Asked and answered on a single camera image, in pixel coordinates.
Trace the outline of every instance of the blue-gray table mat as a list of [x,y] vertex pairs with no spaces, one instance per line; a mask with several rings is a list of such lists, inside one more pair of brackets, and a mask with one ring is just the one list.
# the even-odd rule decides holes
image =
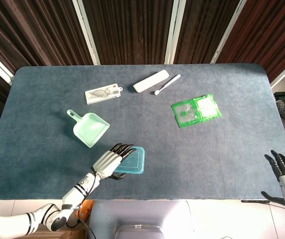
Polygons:
[[[158,96],[132,85],[166,69],[181,78]],[[84,92],[117,83],[121,97],[87,105]],[[214,94],[221,118],[179,128],[173,103]],[[95,113],[110,128],[93,148],[73,134]],[[144,173],[101,180],[92,199],[256,199],[280,196],[264,159],[285,154],[285,131],[265,71],[255,64],[23,67],[0,119],[0,199],[61,199],[106,150],[145,148]]]

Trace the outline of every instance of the dustpan handle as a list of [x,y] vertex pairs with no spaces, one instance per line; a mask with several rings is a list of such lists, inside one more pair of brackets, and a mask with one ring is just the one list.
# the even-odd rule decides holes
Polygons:
[[77,122],[82,120],[82,118],[78,114],[76,114],[73,110],[67,110],[67,114]]

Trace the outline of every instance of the table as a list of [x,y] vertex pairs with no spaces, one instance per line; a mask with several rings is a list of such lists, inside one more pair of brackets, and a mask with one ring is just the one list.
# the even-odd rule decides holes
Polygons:
[[[136,93],[166,69],[181,78]],[[121,97],[87,105],[84,92],[117,83]],[[222,113],[179,128],[171,105],[209,93]],[[73,134],[92,112],[110,123],[93,148]],[[102,180],[91,199],[256,199],[280,189],[265,153],[285,154],[285,131],[265,71],[255,64],[23,67],[0,119],[0,199],[61,199],[118,143],[146,151],[144,173]]]

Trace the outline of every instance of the orange object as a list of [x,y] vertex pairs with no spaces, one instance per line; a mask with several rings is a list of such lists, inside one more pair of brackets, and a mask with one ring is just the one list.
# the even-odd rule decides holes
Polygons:
[[91,213],[93,206],[94,206],[94,200],[84,200],[82,208],[76,211],[76,217],[85,221],[88,218],[89,214]]

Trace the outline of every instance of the tile floor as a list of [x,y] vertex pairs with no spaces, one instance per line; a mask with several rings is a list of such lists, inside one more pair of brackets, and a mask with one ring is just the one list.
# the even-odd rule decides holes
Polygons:
[[[0,216],[32,212],[47,203],[60,207],[62,201],[0,201]],[[188,203],[195,239],[285,239],[285,207],[238,200],[188,200]]]

